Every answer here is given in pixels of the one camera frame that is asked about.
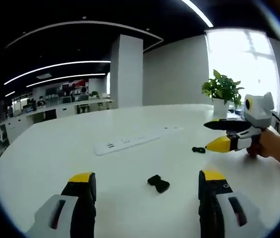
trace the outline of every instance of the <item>curved light strip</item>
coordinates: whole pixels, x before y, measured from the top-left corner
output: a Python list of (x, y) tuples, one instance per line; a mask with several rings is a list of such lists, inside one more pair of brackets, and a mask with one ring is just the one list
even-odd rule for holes
[(43, 67), (43, 68), (38, 68), (38, 69), (35, 69), (35, 70), (32, 70), (32, 71), (29, 71), (27, 73), (24, 73), (24, 74), (21, 74), (13, 79), (10, 79), (8, 82), (5, 82), (4, 85), (7, 85), (8, 83), (20, 78), (20, 77), (23, 77), (27, 74), (30, 74), (30, 73), (33, 73), (33, 72), (36, 72), (36, 71), (40, 71), (40, 70), (43, 70), (43, 69), (46, 69), (46, 68), (52, 68), (52, 67), (56, 67), (56, 66), (61, 66), (61, 65), (67, 65), (67, 64), (75, 64), (75, 63), (110, 63), (110, 61), (107, 61), (107, 60), (89, 60), (89, 61), (75, 61), (75, 62), (67, 62), (67, 63), (58, 63), (58, 64), (54, 64), (54, 65), (50, 65), (50, 66), (46, 66), (46, 67)]
[(61, 22), (61, 23), (56, 23), (56, 24), (52, 24), (52, 25), (48, 25), (48, 26), (43, 26), (41, 28), (38, 28), (36, 30), (33, 30), (33, 31), (30, 31), (22, 36), (20, 36), (19, 38), (15, 39), (14, 41), (12, 41), (10, 44), (8, 44), (5, 48), (8, 48), (10, 45), (14, 44), (15, 42), (17, 42), (18, 40), (28, 36), (28, 35), (31, 35), (35, 32), (38, 32), (38, 31), (41, 31), (41, 30), (45, 30), (45, 29), (48, 29), (48, 28), (52, 28), (52, 27), (56, 27), (56, 26), (65, 26), (65, 25), (72, 25), (72, 24), (100, 24), (100, 25), (108, 25), (108, 26), (118, 26), (118, 27), (122, 27), (122, 28), (125, 28), (125, 29), (129, 29), (129, 30), (134, 30), (134, 31), (138, 31), (138, 32), (141, 32), (141, 33), (144, 33), (146, 35), (149, 35), (149, 36), (152, 36), (152, 37), (155, 37), (157, 39), (160, 40), (160, 42), (163, 41), (163, 39), (161, 37), (158, 37), (152, 33), (149, 33), (147, 31), (143, 31), (143, 30), (140, 30), (140, 29), (137, 29), (135, 27), (132, 27), (132, 26), (126, 26), (126, 25), (123, 25), (123, 24), (118, 24), (118, 23), (113, 23), (113, 22), (107, 22), (107, 21), (67, 21), (67, 22)]
[(81, 77), (81, 76), (96, 76), (96, 75), (106, 75), (105, 73), (90, 73), (90, 74), (79, 74), (79, 75), (72, 75), (72, 76), (65, 76), (65, 77), (60, 77), (60, 78), (52, 78), (52, 79), (48, 79), (42, 82), (38, 82), (38, 83), (33, 83), (30, 85), (27, 85), (26, 87), (31, 87), (37, 84), (41, 84), (41, 83), (46, 83), (46, 82), (50, 82), (50, 81), (54, 81), (54, 80), (58, 80), (58, 79), (63, 79), (63, 78), (73, 78), (73, 77)]
[(7, 96), (10, 96), (11, 94), (13, 94), (13, 93), (15, 93), (15, 91), (13, 91), (13, 92), (11, 92), (11, 93), (8, 93), (8, 94), (6, 94), (6, 97)]
[(208, 27), (214, 27), (213, 24), (211, 23), (211, 21), (205, 16), (205, 14), (194, 3), (192, 3), (190, 0), (181, 0), (181, 1), (184, 2), (187, 6), (189, 6), (190, 9), (192, 9), (203, 20), (203, 22), (205, 22), (205, 24)]

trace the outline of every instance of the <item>green leaves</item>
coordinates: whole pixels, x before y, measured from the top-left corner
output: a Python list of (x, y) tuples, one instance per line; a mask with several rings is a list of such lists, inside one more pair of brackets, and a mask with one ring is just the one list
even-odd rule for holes
[(215, 69), (213, 70), (214, 79), (210, 78), (208, 82), (202, 85), (202, 94), (208, 97), (224, 99), (225, 104), (231, 101), (236, 107), (241, 105), (241, 95), (238, 90), (244, 89), (243, 87), (236, 87), (241, 82), (234, 82), (226, 75), (220, 74)]

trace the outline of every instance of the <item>white robot part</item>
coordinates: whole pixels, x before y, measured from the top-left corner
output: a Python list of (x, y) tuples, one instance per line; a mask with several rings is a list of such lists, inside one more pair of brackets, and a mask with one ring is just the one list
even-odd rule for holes
[(264, 96), (247, 94), (245, 96), (244, 118), (254, 127), (267, 128), (271, 125), (274, 107), (273, 97), (270, 92)]

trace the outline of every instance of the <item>small black object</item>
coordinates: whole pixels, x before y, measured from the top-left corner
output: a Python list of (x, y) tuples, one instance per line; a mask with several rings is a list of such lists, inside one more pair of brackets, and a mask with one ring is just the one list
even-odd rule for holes
[(155, 189), (158, 191), (158, 193), (163, 193), (166, 190), (168, 190), (168, 188), (170, 187), (170, 183), (164, 180), (160, 180), (156, 185), (155, 185)]
[(205, 148), (203, 148), (203, 147), (193, 147), (192, 151), (202, 153), (202, 154), (205, 154), (205, 152), (206, 152)]
[(155, 186), (160, 180), (161, 180), (161, 177), (159, 175), (155, 175), (148, 179), (148, 183), (151, 186)]

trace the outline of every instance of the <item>led light strip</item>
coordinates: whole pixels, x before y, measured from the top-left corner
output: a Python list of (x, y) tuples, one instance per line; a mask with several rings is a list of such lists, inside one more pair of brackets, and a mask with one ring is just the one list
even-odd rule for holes
[(63, 78), (73, 78), (73, 77), (81, 77), (81, 76), (97, 76), (97, 75), (106, 75), (105, 73), (90, 73), (90, 74), (79, 74), (79, 75), (72, 75), (72, 76), (65, 76), (65, 77), (60, 77), (60, 78), (52, 78), (52, 79), (48, 79), (42, 82), (38, 82), (38, 83), (33, 83), (30, 85), (27, 85), (26, 87), (31, 87), (37, 84), (41, 84), (41, 83), (46, 83), (46, 82), (50, 82), (50, 81), (54, 81), (54, 80), (58, 80), (58, 79), (63, 79)]
[(181, 0), (181, 1), (184, 2), (187, 6), (189, 6), (190, 9), (192, 9), (203, 20), (203, 22), (206, 23), (208, 27), (214, 27), (211, 21), (194, 3), (192, 3), (190, 0)]
[(59, 63), (59, 64), (54, 64), (54, 65), (50, 65), (50, 66), (46, 66), (46, 67), (43, 67), (43, 68), (38, 68), (38, 69), (35, 69), (35, 70), (32, 70), (32, 71), (29, 71), (27, 73), (24, 73), (24, 74), (21, 74), (13, 79), (10, 79), (8, 82), (5, 82), (4, 85), (7, 85), (8, 83), (20, 78), (20, 77), (23, 77), (27, 74), (30, 74), (30, 73), (33, 73), (33, 72), (37, 72), (37, 71), (40, 71), (40, 70), (43, 70), (43, 69), (46, 69), (46, 68), (52, 68), (52, 67), (57, 67), (57, 66), (61, 66), (61, 65), (68, 65), (68, 64), (75, 64), (75, 63), (110, 63), (110, 61), (107, 61), (107, 60), (89, 60), (89, 61), (75, 61), (75, 62), (67, 62), (67, 63)]
[(13, 92), (11, 92), (11, 93), (8, 93), (8, 94), (6, 94), (6, 97), (7, 96), (10, 96), (11, 94), (13, 94), (13, 93), (15, 93), (15, 91), (13, 91)]

